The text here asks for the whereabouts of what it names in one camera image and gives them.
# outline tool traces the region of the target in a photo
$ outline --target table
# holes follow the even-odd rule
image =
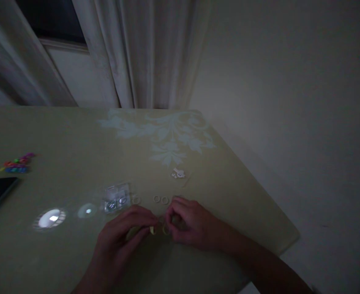
[[[0,167],[27,152],[31,171],[0,206],[0,293],[69,293],[84,274],[96,238],[114,217],[102,191],[131,184],[141,206],[153,197],[195,199],[275,254],[299,233],[199,111],[0,107]],[[173,168],[191,173],[185,187]],[[0,177],[10,174],[0,172]],[[78,210],[90,203],[92,217]],[[57,227],[37,217],[59,208]],[[229,257],[175,244],[163,234],[138,248],[119,293],[236,293],[247,283]]]

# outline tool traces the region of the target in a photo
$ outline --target curtain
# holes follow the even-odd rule
[[[209,0],[73,0],[109,106],[185,108]]]
[[[0,0],[0,105],[77,105],[18,5],[10,0]]]

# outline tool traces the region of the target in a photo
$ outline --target white wall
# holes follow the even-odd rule
[[[105,107],[93,60],[88,52],[45,46],[79,107]]]
[[[360,293],[360,1],[218,1],[189,108],[301,232],[282,259]]]

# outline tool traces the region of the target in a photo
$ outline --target colorful rubber bands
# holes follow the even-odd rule
[[[6,172],[8,173],[20,173],[24,174],[28,172],[28,164],[32,157],[36,156],[34,153],[27,153],[26,155],[16,158],[13,161],[6,161],[3,164],[3,167],[0,168],[0,172],[6,169]]]

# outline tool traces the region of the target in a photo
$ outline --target window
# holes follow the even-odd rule
[[[86,44],[71,0],[16,0],[39,38]]]

